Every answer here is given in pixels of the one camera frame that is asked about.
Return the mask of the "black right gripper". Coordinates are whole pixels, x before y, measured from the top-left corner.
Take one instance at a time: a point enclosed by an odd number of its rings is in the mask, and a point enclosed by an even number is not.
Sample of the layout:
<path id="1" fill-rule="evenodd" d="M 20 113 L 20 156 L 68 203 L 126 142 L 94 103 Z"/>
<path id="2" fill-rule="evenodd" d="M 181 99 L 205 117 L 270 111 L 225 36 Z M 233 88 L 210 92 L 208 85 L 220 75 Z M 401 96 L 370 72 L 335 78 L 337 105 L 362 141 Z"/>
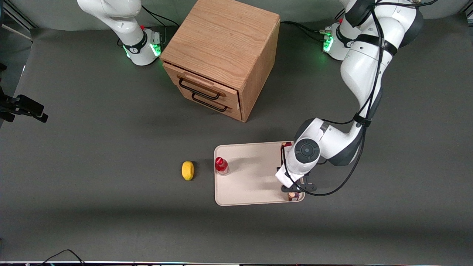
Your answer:
<path id="1" fill-rule="evenodd" d="M 34 116 L 42 123 L 48 120 L 48 115 L 43 113 L 44 106 L 25 95 L 18 95 L 16 98 L 1 95 L 0 107 L 0 119 L 9 123 L 14 121 L 15 114 Z"/>

